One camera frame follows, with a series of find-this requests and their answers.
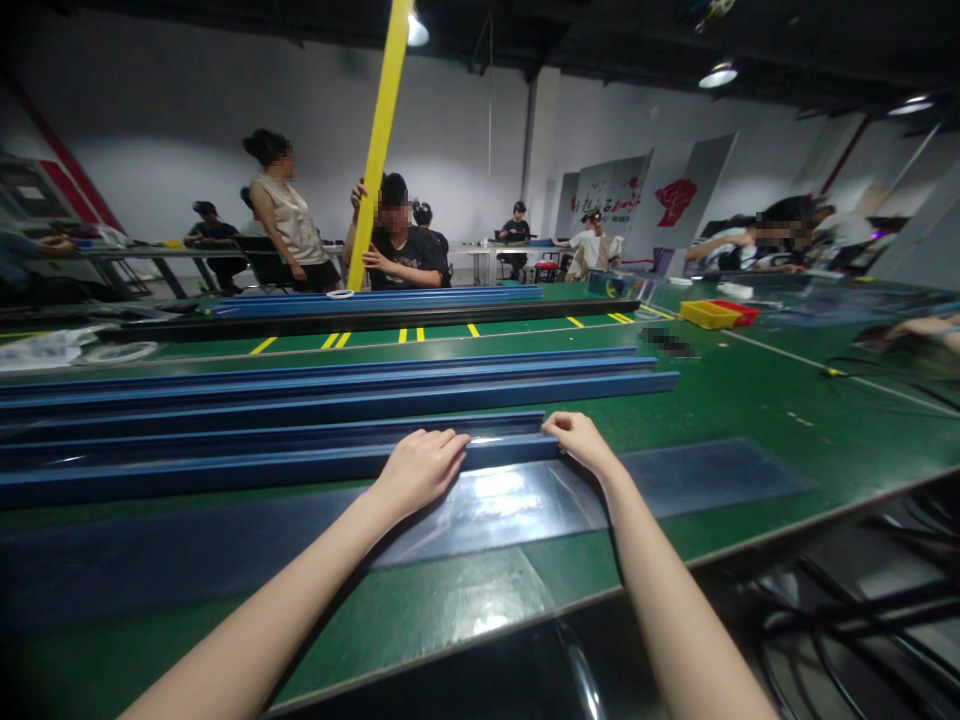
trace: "yellow plastic bin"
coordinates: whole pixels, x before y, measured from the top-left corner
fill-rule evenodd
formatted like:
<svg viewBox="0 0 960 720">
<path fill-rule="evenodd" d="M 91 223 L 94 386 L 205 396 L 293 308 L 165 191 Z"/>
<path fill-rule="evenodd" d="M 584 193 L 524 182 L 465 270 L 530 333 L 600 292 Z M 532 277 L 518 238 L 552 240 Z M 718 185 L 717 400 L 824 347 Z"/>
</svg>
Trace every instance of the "yellow plastic bin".
<svg viewBox="0 0 960 720">
<path fill-rule="evenodd" d="M 680 303 L 680 317 L 707 330 L 724 330 L 736 324 L 740 313 L 707 300 L 696 300 Z"/>
</svg>

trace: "white line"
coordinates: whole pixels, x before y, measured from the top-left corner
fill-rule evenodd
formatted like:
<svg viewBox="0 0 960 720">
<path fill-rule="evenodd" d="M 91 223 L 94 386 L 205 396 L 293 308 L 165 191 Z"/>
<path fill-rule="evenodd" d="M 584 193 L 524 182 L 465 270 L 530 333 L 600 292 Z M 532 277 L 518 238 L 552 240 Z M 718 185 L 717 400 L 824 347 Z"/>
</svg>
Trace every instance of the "white line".
<svg viewBox="0 0 960 720">
<path fill-rule="evenodd" d="M 743 340 L 744 342 L 748 342 L 748 343 L 750 343 L 751 345 L 756 345 L 757 347 L 762 347 L 762 348 L 764 348 L 764 349 L 766 349 L 766 350 L 770 350 L 770 351 L 772 351 L 772 352 L 778 353 L 778 354 L 783 355 L 783 356 L 785 356 L 785 357 L 792 358 L 792 359 L 794 359 L 794 360 L 798 360 L 798 361 L 800 361 L 800 362 L 802 362 L 802 363 L 806 363 L 807 365 L 812 365 L 813 367 L 816 367 L 816 368 L 824 369 L 824 368 L 827 367 L 827 366 L 824 365 L 823 363 L 818 363 L 818 362 L 816 362 L 815 360 L 807 360 L 807 359 L 804 358 L 804 357 L 800 357 L 799 355 L 794 355 L 793 353 L 787 352 L 786 350 L 781 350 L 780 348 L 775 348 L 775 347 L 773 347 L 772 345 L 767 345 L 766 343 L 762 343 L 762 342 L 760 342 L 759 340 L 753 340 L 752 338 L 748 338 L 748 337 L 746 337 L 745 335 L 737 335 L 736 333 L 730 332 L 729 330 L 721 330 L 720 332 L 722 332 L 724 335 L 728 335 L 728 336 L 730 336 L 730 337 L 736 338 L 737 340 Z M 901 398 L 902 400 L 908 400 L 908 401 L 910 401 L 910 402 L 912 402 L 912 403 L 916 403 L 917 405 L 922 405 L 922 406 L 925 407 L 925 408 L 930 408 L 931 410 L 939 410 L 940 412 L 946 413 L 947 415 L 950 415 L 950 416 L 952 416 L 952 417 L 960 418 L 960 413 L 958 413 L 958 412 L 956 412 L 956 411 L 954 411 L 954 410 L 951 410 L 950 408 L 946 408 L 946 407 L 944 407 L 943 405 L 935 405 L 934 403 L 928 403 L 926 400 L 921 400 L 920 398 L 915 398 L 915 397 L 913 397 L 912 395 L 907 395 L 906 393 L 902 393 L 902 392 L 900 392 L 899 390 L 893 390 L 893 389 L 891 389 L 891 388 L 886 388 L 886 387 L 884 387 L 883 385 L 877 385 L 876 383 L 872 383 L 872 382 L 870 382 L 869 380 L 864 380 L 863 378 L 847 376 L 845 379 L 847 379 L 847 380 L 853 380 L 854 382 L 858 382 L 858 383 L 860 383 L 861 385 L 866 385 L 867 387 L 871 387 L 871 388 L 873 388 L 874 390 L 881 390 L 881 391 L 887 393 L 888 395 L 894 395 L 894 396 L 896 396 L 896 397 L 898 397 L 898 398 Z"/>
</svg>

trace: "ceiling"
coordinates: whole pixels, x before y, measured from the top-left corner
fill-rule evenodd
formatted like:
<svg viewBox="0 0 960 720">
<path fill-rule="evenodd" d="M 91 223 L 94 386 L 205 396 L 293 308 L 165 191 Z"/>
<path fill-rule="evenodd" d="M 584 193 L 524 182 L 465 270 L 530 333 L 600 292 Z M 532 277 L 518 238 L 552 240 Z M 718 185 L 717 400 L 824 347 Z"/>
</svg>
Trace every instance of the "ceiling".
<svg viewBox="0 0 960 720">
<path fill-rule="evenodd" d="M 65 15 L 96 8 L 241 32 L 383 46 L 389 0 L 46 0 Z M 733 83 L 711 91 L 782 103 L 799 117 L 874 116 L 918 94 L 936 106 L 905 117 L 907 132 L 960 129 L 957 0 L 736 0 L 698 31 L 712 0 L 418 0 L 430 42 L 411 53 L 485 72 L 493 63 L 528 79 L 543 65 L 565 74 L 706 92 L 701 77 L 732 58 Z"/>
</svg>

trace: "red stripe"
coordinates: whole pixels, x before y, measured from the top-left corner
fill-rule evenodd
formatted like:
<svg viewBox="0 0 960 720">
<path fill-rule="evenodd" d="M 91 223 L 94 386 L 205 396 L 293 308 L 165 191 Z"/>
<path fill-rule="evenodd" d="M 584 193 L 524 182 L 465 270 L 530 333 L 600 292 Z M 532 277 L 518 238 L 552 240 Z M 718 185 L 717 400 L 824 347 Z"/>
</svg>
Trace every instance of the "red stripe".
<svg viewBox="0 0 960 720">
<path fill-rule="evenodd" d="M 20 83 L 13 79 L 13 76 L 6 70 L 0 70 L 4 80 L 7 81 L 7 85 L 10 86 L 10 90 L 13 93 L 13 96 L 17 101 L 23 106 L 23 109 L 27 112 L 27 115 L 30 116 L 30 119 L 33 120 L 33 124 L 37 126 L 37 130 L 40 131 L 40 134 L 43 136 L 43 139 L 46 140 L 47 145 L 50 146 L 50 149 L 53 150 L 54 154 L 60 159 L 60 164 L 66 168 L 67 172 L 73 176 L 73 180 L 76 182 L 77 186 L 87 196 L 87 199 L 90 201 L 90 204 L 93 205 L 94 210 L 97 211 L 97 214 L 103 220 L 104 223 L 109 225 L 116 230 L 126 234 L 126 231 L 123 229 L 123 225 L 120 224 L 120 221 L 114 217 L 113 212 L 107 206 L 106 201 L 101 197 L 100 193 L 97 192 L 97 189 L 93 186 L 93 183 L 90 181 L 90 178 L 87 177 L 87 174 L 83 171 L 83 168 L 80 167 L 73 155 L 70 154 L 70 151 L 67 150 L 66 146 L 60 142 L 60 138 L 57 137 L 56 133 L 53 132 L 47 121 L 43 119 L 43 115 L 40 114 L 40 111 L 37 109 L 36 105 L 33 104 L 33 101 L 30 99 L 30 96 L 27 95 L 26 90 L 24 90 Z"/>
</svg>

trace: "beige sleeveless top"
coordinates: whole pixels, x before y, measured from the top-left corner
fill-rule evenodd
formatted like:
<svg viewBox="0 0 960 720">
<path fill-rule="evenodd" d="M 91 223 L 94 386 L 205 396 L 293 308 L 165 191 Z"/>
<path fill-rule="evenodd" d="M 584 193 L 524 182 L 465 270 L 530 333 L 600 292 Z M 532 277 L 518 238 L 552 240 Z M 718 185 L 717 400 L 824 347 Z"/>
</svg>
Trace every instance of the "beige sleeveless top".
<svg viewBox="0 0 960 720">
<path fill-rule="evenodd" d="M 300 193 L 289 185 L 287 190 L 263 173 L 253 181 L 260 185 L 274 202 L 274 221 L 277 232 L 300 265 L 322 265 L 330 259 L 317 234 L 317 226 L 310 217 L 310 208 Z"/>
</svg>

